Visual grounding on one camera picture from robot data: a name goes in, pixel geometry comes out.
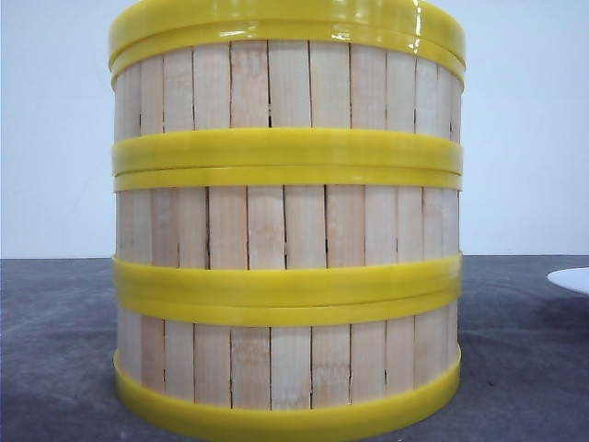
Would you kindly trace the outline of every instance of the white background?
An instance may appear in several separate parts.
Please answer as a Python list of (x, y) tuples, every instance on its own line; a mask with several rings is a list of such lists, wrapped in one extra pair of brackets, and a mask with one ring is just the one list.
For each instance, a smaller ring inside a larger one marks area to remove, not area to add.
[[(110, 256), (107, 29), (133, 0), (2, 2), (2, 256)], [(589, 2), (435, 0), (465, 28), (467, 254), (589, 253)]]

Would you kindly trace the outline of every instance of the cylindrical container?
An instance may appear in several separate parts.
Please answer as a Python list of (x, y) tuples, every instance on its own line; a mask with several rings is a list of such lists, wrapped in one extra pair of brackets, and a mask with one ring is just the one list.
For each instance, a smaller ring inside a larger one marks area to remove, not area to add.
[(143, 0), (110, 30), (118, 392), (344, 440), (458, 385), (464, 37), (421, 0)]

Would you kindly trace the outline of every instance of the yellow rim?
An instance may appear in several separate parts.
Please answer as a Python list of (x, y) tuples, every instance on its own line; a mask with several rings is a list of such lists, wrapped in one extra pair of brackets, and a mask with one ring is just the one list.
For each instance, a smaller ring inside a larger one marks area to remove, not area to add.
[(461, 256), (305, 270), (175, 269), (113, 260), (119, 303), (166, 320), (237, 326), (330, 325), (441, 308), (460, 293)]
[(129, 65), (199, 44), (239, 40), (311, 40), (366, 44), (415, 54), (462, 81), (464, 32), (422, 0), (144, 0), (110, 27), (112, 82)]
[(115, 190), (382, 184), (460, 189), (462, 147), (427, 135), (325, 128), (189, 131), (113, 147)]
[(377, 401), (301, 411), (261, 411), (215, 407), (155, 393), (132, 380), (114, 356), (117, 391), (132, 412), (151, 424), (185, 436), (220, 442), (327, 442), (375, 436), (419, 422), (456, 394), (456, 362), (433, 382)]

